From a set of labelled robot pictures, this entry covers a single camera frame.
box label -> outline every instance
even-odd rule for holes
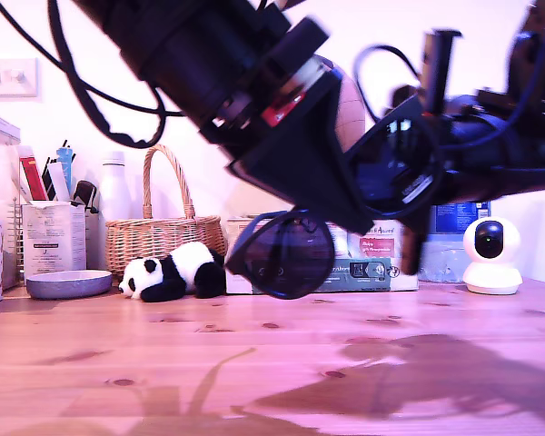
[[[364,257],[394,257],[395,241],[393,238],[368,238],[360,239],[360,252]]]

camera lens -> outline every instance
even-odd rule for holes
[[[476,253],[486,259],[499,256],[503,248],[502,224],[496,221],[480,223],[474,234],[474,248]]]

security camera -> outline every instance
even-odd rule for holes
[[[522,278],[513,263],[520,246],[517,228],[504,218],[480,218],[466,229],[464,250],[472,259],[462,280],[469,291],[508,295],[515,293]]]

panda plush toy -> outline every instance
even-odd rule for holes
[[[203,243],[185,243],[163,259],[130,261],[119,291],[144,302],[179,300],[191,292],[196,298],[213,298],[226,292],[223,266],[224,258]]]

wicker basket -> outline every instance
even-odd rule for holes
[[[150,170],[155,152],[162,152],[172,164],[182,192],[184,218],[154,219]],[[144,218],[142,220],[115,220],[106,224],[105,259],[107,270],[115,276],[124,273],[125,266],[138,256],[163,258],[171,250],[192,241],[200,241],[222,256],[227,243],[220,225],[220,216],[195,216],[192,198],[182,168],[173,153],[163,145],[155,145],[144,161]]]

